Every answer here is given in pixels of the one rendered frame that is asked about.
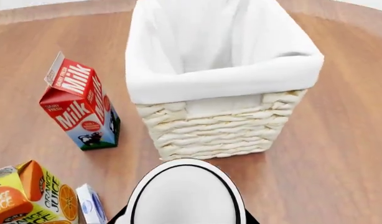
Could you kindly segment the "orange juice carton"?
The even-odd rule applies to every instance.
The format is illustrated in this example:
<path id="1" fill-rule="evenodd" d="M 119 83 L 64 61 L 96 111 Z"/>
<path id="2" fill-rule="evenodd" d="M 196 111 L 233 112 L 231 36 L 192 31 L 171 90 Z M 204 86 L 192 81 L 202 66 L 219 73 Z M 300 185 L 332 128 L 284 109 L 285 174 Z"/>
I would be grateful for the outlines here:
<path id="1" fill-rule="evenodd" d="M 77 196 L 34 160 L 0 168 L 0 224 L 79 224 Z"/>

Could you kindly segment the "white cloth basket liner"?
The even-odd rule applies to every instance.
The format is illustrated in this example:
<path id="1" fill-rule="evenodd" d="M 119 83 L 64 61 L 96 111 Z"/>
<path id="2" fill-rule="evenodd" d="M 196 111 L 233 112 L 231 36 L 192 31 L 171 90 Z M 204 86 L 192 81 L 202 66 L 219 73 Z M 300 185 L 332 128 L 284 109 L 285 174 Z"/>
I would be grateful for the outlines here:
<path id="1" fill-rule="evenodd" d="M 137 0 L 126 85 L 135 104 L 184 102 L 205 115 L 313 87 L 323 62 L 276 0 Z"/>

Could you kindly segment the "red milk carton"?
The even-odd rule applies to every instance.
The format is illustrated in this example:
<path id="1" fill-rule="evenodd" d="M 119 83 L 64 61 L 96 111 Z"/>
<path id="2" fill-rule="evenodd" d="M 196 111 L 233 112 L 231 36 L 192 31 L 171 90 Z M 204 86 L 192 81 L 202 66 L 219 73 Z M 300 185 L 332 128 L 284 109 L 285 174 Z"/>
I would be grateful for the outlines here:
<path id="1" fill-rule="evenodd" d="M 58 53 L 44 80 L 39 105 L 82 151 L 118 145 L 121 121 L 93 68 Z"/>

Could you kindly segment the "small white blue box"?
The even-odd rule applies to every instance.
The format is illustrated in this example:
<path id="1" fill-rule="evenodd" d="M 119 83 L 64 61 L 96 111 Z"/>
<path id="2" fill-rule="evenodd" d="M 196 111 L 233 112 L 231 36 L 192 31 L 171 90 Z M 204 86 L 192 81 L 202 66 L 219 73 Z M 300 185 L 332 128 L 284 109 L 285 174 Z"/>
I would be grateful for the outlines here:
<path id="1" fill-rule="evenodd" d="M 83 184 L 82 186 L 76 188 L 76 193 L 86 224 L 108 223 L 108 219 L 98 194 L 89 184 Z"/>

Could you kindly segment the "cream woven wicker basket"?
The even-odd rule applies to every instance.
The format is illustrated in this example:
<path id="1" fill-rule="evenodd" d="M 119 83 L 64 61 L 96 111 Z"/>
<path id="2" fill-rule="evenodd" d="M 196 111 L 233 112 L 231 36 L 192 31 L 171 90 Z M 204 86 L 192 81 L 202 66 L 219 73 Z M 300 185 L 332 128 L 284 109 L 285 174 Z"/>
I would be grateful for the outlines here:
<path id="1" fill-rule="evenodd" d="M 187 102 L 136 109 L 161 160 L 204 160 L 267 151 L 306 93 L 265 93 L 258 106 L 206 115 L 191 115 Z"/>

